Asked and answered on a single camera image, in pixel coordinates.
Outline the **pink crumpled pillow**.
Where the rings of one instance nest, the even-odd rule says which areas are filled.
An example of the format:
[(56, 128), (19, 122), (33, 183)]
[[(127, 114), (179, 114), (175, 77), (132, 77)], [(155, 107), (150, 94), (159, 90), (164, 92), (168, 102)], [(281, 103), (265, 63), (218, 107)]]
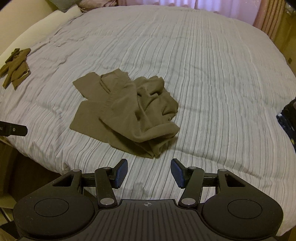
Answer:
[(105, 8), (110, 6), (117, 6), (116, 0), (81, 0), (77, 3), (79, 8), (84, 11), (90, 11), (96, 8)]

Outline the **olive brown pants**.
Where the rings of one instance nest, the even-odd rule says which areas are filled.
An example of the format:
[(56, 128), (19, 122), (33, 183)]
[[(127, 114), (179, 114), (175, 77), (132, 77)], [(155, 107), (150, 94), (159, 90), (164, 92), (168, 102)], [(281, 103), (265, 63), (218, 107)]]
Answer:
[(103, 75), (88, 73), (73, 84), (85, 98), (70, 125), (76, 132), (154, 158), (180, 130), (172, 121), (179, 105), (161, 77), (131, 80), (116, 69)]

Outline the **grey square pillow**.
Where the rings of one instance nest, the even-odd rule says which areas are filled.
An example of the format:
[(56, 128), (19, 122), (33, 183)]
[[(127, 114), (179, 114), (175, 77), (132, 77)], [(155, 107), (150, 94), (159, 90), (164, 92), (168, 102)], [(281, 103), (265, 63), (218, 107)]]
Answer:
[(49, 0), (58, 10), (66, 12), (73, 5), (77, 4), (79, 0)]

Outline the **folded clothes stack on bed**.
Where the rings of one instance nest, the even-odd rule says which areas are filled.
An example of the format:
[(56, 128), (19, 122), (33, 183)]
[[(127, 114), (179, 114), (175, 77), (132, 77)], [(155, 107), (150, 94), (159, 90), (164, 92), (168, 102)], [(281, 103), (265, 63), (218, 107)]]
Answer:
[(294, 147), (294, 150), (296, 150), (296, 110), (295, 110), (295, 98), (288, 103), (281, 113), (278, 113), (276, 115), (276, 119), (280, 126), (283, 128), (283, 130), (288, 135), (290, 141), (292, 142), (292, 145)]

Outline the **olive brown small garment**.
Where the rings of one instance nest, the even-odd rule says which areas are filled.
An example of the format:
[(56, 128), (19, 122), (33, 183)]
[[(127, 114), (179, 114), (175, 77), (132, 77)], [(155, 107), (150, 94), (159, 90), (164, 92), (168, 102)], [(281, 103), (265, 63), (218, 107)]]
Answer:
[(14, 49), (1, 68), (1, 77), (6, 76), (3, 88), (7, 89), (10, 84), (16, 90), (22, 82), (31, 74), (27, 64), (27, 56), (31, 52), (30, 48), (21, 50)]

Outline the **cream padded headboard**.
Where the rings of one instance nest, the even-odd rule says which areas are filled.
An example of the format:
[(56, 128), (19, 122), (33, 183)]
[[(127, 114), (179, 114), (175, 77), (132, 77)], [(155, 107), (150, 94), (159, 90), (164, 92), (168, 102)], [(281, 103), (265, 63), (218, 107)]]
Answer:
[(1, 63), (15, 48), (29, 48), (82, 14), (77, 5), (62, 12), (50, 1), (10, 1), (1, 9)]

